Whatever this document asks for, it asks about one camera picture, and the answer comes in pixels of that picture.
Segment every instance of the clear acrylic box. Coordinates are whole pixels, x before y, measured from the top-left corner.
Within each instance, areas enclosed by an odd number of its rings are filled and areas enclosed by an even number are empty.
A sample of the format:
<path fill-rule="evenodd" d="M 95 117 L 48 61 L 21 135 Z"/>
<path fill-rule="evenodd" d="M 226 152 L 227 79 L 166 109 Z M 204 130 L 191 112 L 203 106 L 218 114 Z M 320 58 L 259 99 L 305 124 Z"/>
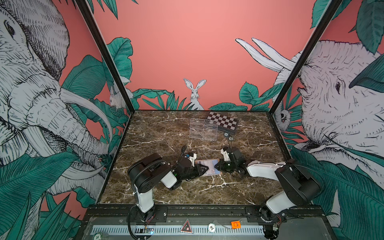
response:
<path fill-rule="evenodd" d="M 207 119 L 191 118 L 189 124 L 189 137 L 204 139 L 204 140 L 217 140 L 217 121 Z"/>

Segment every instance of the brown marble surface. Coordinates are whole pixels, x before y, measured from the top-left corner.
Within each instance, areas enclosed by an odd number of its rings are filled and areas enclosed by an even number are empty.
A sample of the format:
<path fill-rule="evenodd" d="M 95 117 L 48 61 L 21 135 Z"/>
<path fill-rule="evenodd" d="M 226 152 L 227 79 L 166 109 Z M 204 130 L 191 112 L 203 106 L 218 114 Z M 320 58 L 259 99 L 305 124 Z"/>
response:
<path fill-rule="evenodd" d="M 232 146 L 246 159 L 263 162 L 283 161 L 283 155 L 265 113 L 221 113 L 239 119 Z M 228 139 L 219 131 L 217 141 L 189 138 L 190 118 L 205 119 L 208 112 L 137 111 L 113 167 L 101 203 L 132 204 L 134 197 L 127 175 L 138 160 L 157 152 L 174 164 L 181 147 L 197 153 L 197 160 L 222 158 L 220 149 Z M 183 181 L 170 191 L 163 184 L 154 188 L 155 204 L 260 204 L 282 190 L 279 182 L 261 177 L 241 178 L 238 173 L 199 177 Z"/>

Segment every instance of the elephant ear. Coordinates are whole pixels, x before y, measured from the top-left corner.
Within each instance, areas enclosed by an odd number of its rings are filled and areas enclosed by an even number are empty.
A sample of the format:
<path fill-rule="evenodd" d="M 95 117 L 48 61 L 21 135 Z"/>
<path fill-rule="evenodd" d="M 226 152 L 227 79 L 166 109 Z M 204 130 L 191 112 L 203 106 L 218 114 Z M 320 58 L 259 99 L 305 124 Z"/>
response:
<path fill-rule="evenodd" d="M 58 80 L 65 67 L 69 34 L 52 0 L 0 0 L 0 7 L 18 22 L 46 71 Z"/>

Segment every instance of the checkerboard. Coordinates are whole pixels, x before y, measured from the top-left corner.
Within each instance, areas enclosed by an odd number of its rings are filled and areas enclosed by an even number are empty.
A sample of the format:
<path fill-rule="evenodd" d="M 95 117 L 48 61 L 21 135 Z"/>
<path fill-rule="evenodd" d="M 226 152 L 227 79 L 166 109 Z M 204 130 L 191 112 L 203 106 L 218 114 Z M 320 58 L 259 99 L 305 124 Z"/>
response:
<path fill-rule="evenodd" d="M 235 134 L 236 126 L 238 123 L 238 120 L 236 118 L 231 118 L 225 115 L 220 115 L 218 113 L 210 112 L 207 119 L 217 121 L 219 130 Z"/>

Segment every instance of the paper sheet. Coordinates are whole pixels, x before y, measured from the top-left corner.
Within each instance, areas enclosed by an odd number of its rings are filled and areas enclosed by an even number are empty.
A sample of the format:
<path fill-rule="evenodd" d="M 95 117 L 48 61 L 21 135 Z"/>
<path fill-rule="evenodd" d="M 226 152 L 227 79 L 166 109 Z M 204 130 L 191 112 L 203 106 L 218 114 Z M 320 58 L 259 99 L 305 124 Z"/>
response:
<path fill-rule="evenodd" d="M 195 160 L 195 164 L 198 163 L 198 164 L 209 167 L 208 171 L 204 173 L 203 176 L 220 175 L 221 172 L 215 168 L 215 165 L 218 162 L 219 162 L 219 159 Z"/>

